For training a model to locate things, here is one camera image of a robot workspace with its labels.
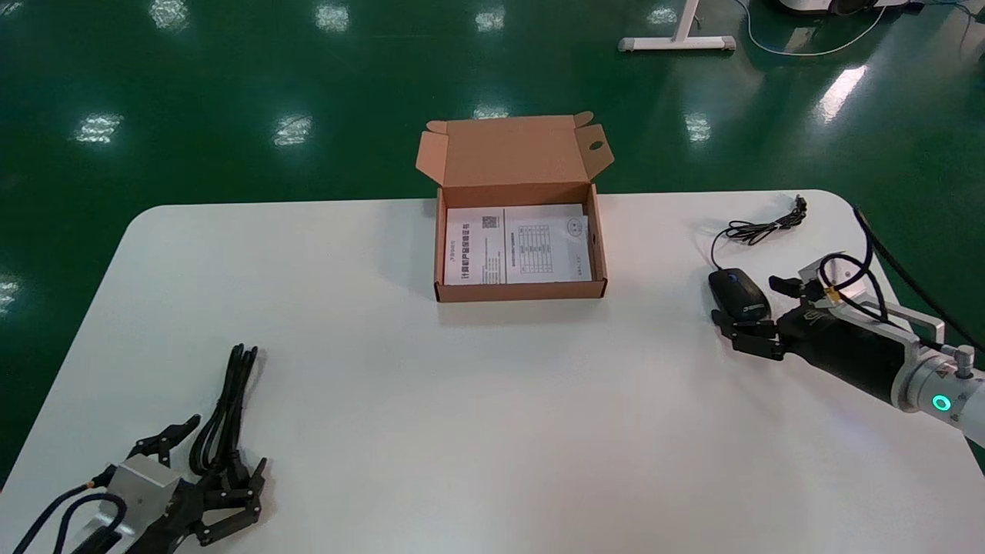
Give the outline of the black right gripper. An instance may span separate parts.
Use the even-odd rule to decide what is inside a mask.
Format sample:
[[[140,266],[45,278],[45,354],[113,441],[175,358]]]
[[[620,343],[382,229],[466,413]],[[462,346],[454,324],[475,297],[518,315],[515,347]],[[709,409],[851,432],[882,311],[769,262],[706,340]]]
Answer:
[[[824,298],[824,287],[816,279],[771,275],[770,288],[802,302]],[[777,324],[769,319],[736,320],[714,309],[712,322],[737,352],[774,361],[783,360],[786,352],[792,353],[877,400],[897,399],[893,384],[907,360],[909,347],[838,319],[824,309],[798,306],[782,315]]]

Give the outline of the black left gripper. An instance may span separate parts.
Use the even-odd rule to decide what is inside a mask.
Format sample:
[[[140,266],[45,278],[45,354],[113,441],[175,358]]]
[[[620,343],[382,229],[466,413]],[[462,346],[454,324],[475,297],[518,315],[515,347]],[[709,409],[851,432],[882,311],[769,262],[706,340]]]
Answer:
[[[127,459],[141,455],[155,457],[162,466],[170,466],[170,452],[182,444],[201,422],[193,415],[182,424],[169,425],[159,434],[138,439]],[[255,525],[262,513],[262,492],[266,485],[267,460],[244,481],[232,486],[221,483],[219,476],[206,476],[196,486],[183,480],[170,486],[119,489],[113,494],[126,504],[119,526],[101,529],[102,553],[175,553],[187,539],[207,547]],[[207,525],[204,513],[229,511],[224,519]]]

